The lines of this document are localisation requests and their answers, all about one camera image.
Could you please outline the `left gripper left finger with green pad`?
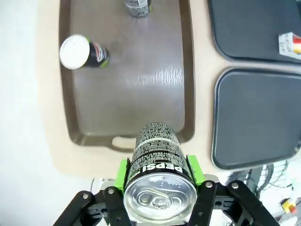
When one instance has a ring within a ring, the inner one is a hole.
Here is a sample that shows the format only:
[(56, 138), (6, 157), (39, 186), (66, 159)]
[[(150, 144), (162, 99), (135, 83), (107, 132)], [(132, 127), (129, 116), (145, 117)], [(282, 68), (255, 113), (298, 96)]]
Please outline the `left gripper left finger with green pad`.
[(122, 160), (115, 184), (99, 190), (78, 192), (56, 220), (56, 226), (96, 226), (104, 220), (110, 226), (130, 226), (131, 221), (123, 203), (130, 160)]

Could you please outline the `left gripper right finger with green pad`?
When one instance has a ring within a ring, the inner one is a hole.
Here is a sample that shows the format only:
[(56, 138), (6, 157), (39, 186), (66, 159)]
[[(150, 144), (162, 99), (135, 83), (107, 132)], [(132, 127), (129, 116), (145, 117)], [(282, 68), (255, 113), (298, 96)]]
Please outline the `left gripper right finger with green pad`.
[(188, 155), (186, 161), (198, 195), (188, 226), (210, 225), (213, 210), (221, 210), (235, 226), (279, 225), (243, 181), (234, 180), (224, 186), (206, 180), (196, 156)]

